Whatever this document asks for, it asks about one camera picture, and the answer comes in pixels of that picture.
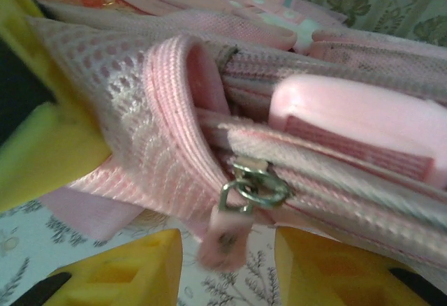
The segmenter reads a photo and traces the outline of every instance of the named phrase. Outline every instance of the yellow plastic object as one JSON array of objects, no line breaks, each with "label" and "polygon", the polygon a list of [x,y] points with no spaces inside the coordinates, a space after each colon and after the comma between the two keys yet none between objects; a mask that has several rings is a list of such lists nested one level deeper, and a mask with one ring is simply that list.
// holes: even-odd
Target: yellow plastic object
[{"label": "yellow plastic object", "polygon": [[428,306],[388,270],[405,265],[295,228],[278,228],[283,306]]},{"label": "yellow plastic object", "polygon": [[181,271],[180,231],[161,231],[54,271],[72,277],[44,306],[175,306]]},{"label": "yellow plastic object", "polygon": [[0,0],[0,6],[2,41],[57,101],[38,106],[0,147],[4,211],[86,175],[110,149],[94,116],[27,23],[25,15],[43,16],[38,6],[33,0]]}]

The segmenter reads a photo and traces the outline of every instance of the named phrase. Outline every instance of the zipper pull tab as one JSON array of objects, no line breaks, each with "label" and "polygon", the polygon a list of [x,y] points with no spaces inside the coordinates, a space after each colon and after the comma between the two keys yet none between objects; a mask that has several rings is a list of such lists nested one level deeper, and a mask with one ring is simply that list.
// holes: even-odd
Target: zipper pull tab
[{"label": "zipper pull tab", "polygon": [[[198,251],[198,262],[205,268],[232,272],[246,263],[248,237],[254,224],[254,209],[272,209],[290,195],[285,182],[267,173],[268,163],[238,157],[234,163],[236,179],[225,184],[219,204],[211,213],[207,233]],[[235,189],[247,204],[231,207],[227,204],[230,190]]]}]

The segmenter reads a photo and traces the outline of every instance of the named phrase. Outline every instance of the zipper pull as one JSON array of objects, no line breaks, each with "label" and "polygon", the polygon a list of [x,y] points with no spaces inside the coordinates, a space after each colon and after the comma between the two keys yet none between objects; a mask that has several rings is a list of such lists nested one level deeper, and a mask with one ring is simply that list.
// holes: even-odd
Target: zipper pull
[{"label": "zipper pull", "polygon": [[[198,262],[203,267],[221,272],[236,271],[246,263],[254,210],[277,207],[291,193],[284,181],[267,172],[266,161],[238,157],[233,166],[236,179],[222,187],[219,204],[212,209],[210,224],[198,251]],[[227,204],[232,189],[247,200],[245,205]]]}]

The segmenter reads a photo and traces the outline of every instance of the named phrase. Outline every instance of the zipper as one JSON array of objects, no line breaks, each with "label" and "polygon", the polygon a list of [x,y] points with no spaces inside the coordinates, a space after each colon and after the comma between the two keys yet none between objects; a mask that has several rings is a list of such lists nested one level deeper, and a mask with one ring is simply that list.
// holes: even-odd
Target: zipper
[{"label": "zipper", "polygon": [[[225,155],[223,160],[235,180],[223,186],[199,249],[199,263],[206,268],[234,271],[243,266],[254,215],[281,208],[315,223],[325,233],[336,232],[341,241],[346,236],[352,245],[372,246],[373,251],[398,260],[411,258],[447,270],[447,223],[431,214],[430,207],[411,213],[406,207],[388,207],[291,168]],[[236,189],[247,204],[228,207],[229,188]]]}]

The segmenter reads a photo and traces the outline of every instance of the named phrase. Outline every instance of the teal patch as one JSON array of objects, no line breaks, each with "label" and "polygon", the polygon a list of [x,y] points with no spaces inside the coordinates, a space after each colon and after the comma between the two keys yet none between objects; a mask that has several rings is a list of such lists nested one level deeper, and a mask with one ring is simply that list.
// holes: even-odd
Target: teal patch
[{"label": "teal patch", "polygon": [[284,1],[284,7],[290,8],[291,5],[292,5],[292,1],[293,1],[293,0],[285,0],[285,1]]}]

